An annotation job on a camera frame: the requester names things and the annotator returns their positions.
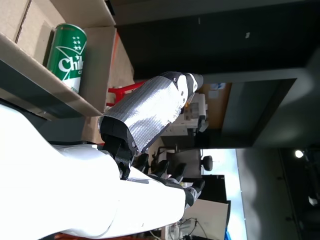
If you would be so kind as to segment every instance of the green can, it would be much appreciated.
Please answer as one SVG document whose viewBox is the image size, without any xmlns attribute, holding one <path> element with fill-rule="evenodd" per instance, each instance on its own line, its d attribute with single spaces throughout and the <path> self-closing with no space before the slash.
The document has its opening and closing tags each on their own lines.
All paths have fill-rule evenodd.
<svg viewBox="0 0 320 240">
<path fill-rule="evenodd" d="M 80 27 L 62 23 L 55 28 L 46 67 L 76 93 L 79 92 L 86 45 L 87 35 Z"/>
</svg>

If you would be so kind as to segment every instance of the gray wall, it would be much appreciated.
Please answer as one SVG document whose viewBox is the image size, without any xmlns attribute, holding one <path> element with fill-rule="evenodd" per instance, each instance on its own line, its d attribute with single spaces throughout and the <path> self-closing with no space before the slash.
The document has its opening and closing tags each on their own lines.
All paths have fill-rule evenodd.
<svg viewBox="0 0 320 240">
<path fill-rule="evenodd" d="M 249 137 L 279 82 L 279 80 L 272 80 L 233 83 L 222 134 Z"/>
<path fill-rule="evenodd" d="M 320 49 L 310 59 L 254 146 L 307 147 L 320 143 Z"/>
<path fill-rule="evenodd" d="M 298 240 L 276 149 L 237 149 L 237 163 L 248 240 Z"/>
<path fill-rule="evenodd" d="M 303 0 L 114 0 L 117 25 L 150 22 Z"/>
</svg>

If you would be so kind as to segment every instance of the white robot body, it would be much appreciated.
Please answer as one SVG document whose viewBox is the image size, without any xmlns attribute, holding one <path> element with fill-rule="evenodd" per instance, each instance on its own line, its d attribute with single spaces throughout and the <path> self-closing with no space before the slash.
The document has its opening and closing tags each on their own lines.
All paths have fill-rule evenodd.
<svg viewBox="0 0 320 240">
<path fill-rule="evenodd" d="M 183 190 L 133 167 L 129 179 L 120 180 L 114 159 L 92 145 L 54 148 L 21 113 L 0 105 L 0 116 L 1 238 L 37 240 L 64 232 L 103 239 L 183 216 Z"/>
<path fill-rule="evenodd" d="M 101 117 L 102 151 L 50 145 L 21 113 L 0 105 L 0 238 L 63 232 L 104 239 L 180 220 L 204 182 L 183 189 L 143 174 L 131 159 L 148 151 L 202 83 L 202 76 L 180 72 L 145 83 Z"/>
</svg>

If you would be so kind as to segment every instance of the robotic hand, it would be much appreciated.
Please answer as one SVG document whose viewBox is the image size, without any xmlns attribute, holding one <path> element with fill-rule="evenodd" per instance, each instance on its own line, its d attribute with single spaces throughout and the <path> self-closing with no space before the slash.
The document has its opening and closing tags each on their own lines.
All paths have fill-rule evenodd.
<svg viewBox="0 0 320 240">
<path fill-rule="evenodd" d="M 1 237 L 37 240 L 63 232 L 104 239 L 180 220 L 204 182 L 183 189 L 183 165 L 163 179 L 166 161 L 150 175 L 132 162 L 202 83 L 200 75 L 179 72 L 147 81 L 99 119 L 101 151 L 92 144 L 50 145 L 22 114 L 0 105 Z M 18 148 L 17 136 L 22 136 Z"/>
</svg>

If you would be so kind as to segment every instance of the red stool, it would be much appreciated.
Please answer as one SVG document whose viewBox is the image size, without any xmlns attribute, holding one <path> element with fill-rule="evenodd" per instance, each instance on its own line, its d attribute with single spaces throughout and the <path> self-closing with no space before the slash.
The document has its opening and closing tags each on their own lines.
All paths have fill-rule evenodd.
<svg viewBox="0 0 320 240">
<path fill-rule="evenodd" d="M 124 98 L 126 92 L 130 91 L 130 90 L 135 90 L 137 88 L 139 88 L 140 86 L 142 86 L 145 82 L 141 81 L 129 86 L 124 86 L 124 87 L 120 87 L 120 88 L 109 88 L 108 89 L 108 93 L 113 93 L 115 94 L 115 101 L 114 103 L 109 103 L 107 102 L 106 105 L 109 107 L 114 106 L 116 103 L 118 103 L 121 99 Z"/>
</svg>

